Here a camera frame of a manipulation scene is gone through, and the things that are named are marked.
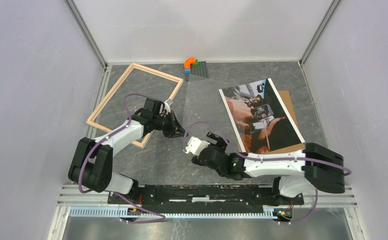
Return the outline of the printed photo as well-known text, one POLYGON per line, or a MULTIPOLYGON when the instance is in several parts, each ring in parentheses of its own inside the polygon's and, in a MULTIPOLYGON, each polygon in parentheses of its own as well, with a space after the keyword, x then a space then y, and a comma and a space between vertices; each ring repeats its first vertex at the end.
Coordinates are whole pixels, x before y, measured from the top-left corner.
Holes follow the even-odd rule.
POLYGON ((224 87, 219 93, 240 151, 277 154, 304 147, 290 96, 278 91, 271 78, 224 87))

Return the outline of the wooden picture frame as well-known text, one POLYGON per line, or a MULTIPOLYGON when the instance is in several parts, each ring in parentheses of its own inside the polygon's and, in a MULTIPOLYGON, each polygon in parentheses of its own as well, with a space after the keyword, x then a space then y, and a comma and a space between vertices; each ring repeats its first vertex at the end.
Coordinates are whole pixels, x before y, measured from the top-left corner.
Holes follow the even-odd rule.
POLYGON ((107 77, 104 93, 87 119, 89 136, 100 137, 122 125, 147 97, 174 101, 184 84, 181 64, 114 65, 107 77))

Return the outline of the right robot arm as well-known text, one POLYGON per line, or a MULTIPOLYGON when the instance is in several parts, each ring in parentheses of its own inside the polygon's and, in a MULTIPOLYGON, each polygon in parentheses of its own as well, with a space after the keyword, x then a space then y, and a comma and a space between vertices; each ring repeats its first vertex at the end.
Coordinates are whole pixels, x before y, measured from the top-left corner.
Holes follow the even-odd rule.
POLYGON ((344 166, 343 156, 317 143, 306 143, 302 149, 287 153, 226 153, 228 141, 212 132, 207 137, 216 142, 194 136, 186 139, 183 151, 193 155, 194 164, 235 181, 275 176, 270 196, 277 204, 309 190, 345 192, 345 176, 351 171, 344 166))

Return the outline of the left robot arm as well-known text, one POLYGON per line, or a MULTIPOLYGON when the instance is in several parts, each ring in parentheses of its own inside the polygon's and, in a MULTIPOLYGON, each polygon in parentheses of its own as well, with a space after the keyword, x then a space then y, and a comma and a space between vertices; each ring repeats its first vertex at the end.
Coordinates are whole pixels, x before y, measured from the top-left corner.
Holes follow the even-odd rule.
POLYGON ((144 106, 118 128, 97 138, 79 140, 68 178, 83 194, 117 192, 127 204, 135 203, 139 198, 138 182, 114 172, 113 160, 125 147, 153 131, 161 131, 166 138, 180 138, 186 133, 167 102, 147 98, 144 106))

